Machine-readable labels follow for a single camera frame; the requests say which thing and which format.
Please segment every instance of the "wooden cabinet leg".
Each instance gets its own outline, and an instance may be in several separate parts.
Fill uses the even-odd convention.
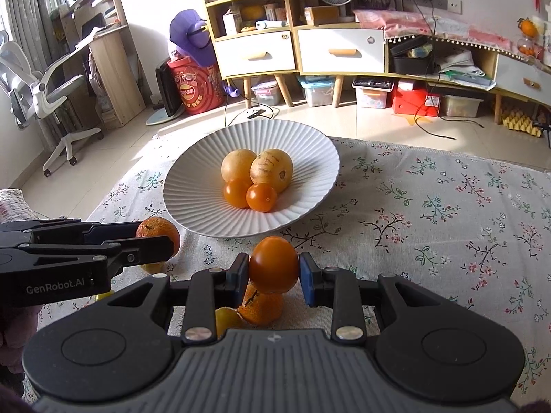
[[[338,107],[341,103],[341,92],[343,90],[344,76],[335,77],[335,90],[333,92],[333,107]]]
[[[494,110],[494,122],[501,124],[501,94],[495,93],[495,110]]]
[[[276,74],[275,80],[281,91],[281,94],[283,95],[283,99],[285,99],[285,104],[287,104],[287,107],[293,107],[294,105],[293,99],[291,98],[289,89],[287,88],[287,83],[285,82],[285,76],[282,74]]]
[[[243,78],[243,95],[245,97],[245,107],[251,108],[252,107],[252,96],[251,96],[251,78],[250,77],[244,77]]]

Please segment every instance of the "wooden drawer handle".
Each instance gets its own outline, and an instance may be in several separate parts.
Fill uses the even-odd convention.
[[[329,54],[334,56],[355,56],[357,54],[357,49],[329,49]]]
[[[254,53],[254,54],[250,54],[248,56],[244,56],[243,59],[244,60],[264,59],[264,57],[266,57],[267,54],[268,54],[267,51],[262,51],[260,53]]]
[[[536,90],[542,89],[540,84],[538,84],[537,82],[531,81],[530,79],[524,78],[524,83],[530,88],[535,88]]]

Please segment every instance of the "white chair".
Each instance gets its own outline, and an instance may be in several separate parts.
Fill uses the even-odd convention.
[[[0,86],[12,102],[12,114],[16,118],[18,127],[24,129],[35,116],[43,119],[52,115],[57,128],[63,135],[50,158],[44,163],[44,175],[49,177],[51,175],[49,167],[64,149],[67,151],[67,161],[72,166],[76,165],[72,143],[95,134],[98,134],[99,138],[103,137],[101,129],[97,127],[67,133],[55,113],[55,110],[67,100],[67,95],[86,81],[83,75],[75,76],[55,90],[48,92],[48,82],[56,68],[78,53],[83,46],[56,60],[42,74],[40,71],[31,71],[29,60],[17,43],[6,40],[5,32],[0,32],[0,41],[3,42],[0,46]]]

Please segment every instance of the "white drawer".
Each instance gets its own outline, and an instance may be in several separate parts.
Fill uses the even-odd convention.
[[[551,75],[535,66],[499,54],[495,81],[498,88],[551,104]]]
[[[384,73],[383,32],[363,29],[299,30],[304,73]]]
[[[215,48],[223,77],[296,69],[288,31],[222,40]]]

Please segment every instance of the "ribbed white plate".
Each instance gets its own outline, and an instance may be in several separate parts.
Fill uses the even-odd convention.
[[[237,209],[222,194],[224,157],[236,149],[281,149],[293,160],[293,179],[271,212]],[[231,125],[195,143],[172,165],[163,198],[173,219],[210,237],[246,237],[280,229],[302,218],[331,191],[339,172],[335,146],[305,124],[255,120]]]

